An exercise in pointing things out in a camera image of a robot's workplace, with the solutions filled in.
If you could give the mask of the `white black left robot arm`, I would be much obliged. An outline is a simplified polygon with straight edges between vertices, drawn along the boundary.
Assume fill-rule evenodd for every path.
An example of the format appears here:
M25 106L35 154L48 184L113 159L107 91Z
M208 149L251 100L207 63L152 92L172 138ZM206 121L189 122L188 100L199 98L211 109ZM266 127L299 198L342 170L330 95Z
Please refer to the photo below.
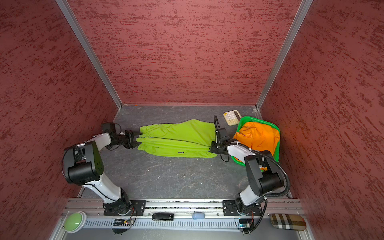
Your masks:
M65 149L62 173L66 181L96 193L103 200L105 216L133 215L137 210L127 193L105 174L100 151L104 148L115 150L121 146L126 149L136 148L139 143L135 137L139 135L132 131L103 133Z

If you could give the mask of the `orange shorts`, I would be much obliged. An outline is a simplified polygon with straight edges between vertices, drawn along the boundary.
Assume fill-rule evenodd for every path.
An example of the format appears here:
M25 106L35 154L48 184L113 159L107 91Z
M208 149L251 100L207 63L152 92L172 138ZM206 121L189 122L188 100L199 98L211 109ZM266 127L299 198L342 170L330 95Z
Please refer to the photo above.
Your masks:
M253 150L260 152L269 151L274 155L280 141L280 133L271 126L248 122L235 133L234 139Z

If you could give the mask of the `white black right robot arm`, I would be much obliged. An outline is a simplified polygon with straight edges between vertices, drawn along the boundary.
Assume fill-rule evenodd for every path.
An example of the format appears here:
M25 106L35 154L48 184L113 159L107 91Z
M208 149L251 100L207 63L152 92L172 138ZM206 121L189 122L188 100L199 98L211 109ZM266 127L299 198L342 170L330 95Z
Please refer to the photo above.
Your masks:
M239 214L245 215L268 198L282 197L290 191L288 174L267 150L256 151L239 141L229 140L212 142L210 152L228 154L245 164L249 185L235 200Z

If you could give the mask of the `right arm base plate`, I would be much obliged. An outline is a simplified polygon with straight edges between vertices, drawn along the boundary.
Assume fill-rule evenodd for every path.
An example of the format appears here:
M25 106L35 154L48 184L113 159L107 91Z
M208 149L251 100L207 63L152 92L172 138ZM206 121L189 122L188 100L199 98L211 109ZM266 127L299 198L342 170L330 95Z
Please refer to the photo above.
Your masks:
M245 206L240 199L223 200L224 216L261 216L262 208L260 205L252 204Z

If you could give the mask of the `lime green shorts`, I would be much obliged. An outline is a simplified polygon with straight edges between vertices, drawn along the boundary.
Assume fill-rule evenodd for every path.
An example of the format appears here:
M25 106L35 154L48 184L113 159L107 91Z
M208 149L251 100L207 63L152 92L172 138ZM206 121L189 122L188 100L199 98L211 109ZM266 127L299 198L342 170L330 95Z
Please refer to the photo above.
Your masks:
M179 124L159 124L140 127L138 149L159 157L215 158L210 152L216 140L213 123L189 120Z

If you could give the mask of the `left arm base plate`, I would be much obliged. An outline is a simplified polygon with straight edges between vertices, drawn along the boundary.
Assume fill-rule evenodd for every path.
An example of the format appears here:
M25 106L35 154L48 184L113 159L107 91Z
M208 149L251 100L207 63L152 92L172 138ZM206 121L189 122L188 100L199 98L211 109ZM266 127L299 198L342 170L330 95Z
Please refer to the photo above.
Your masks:
M129 205L122 203L103 204L104 216L143 216L146 200L130 200Z

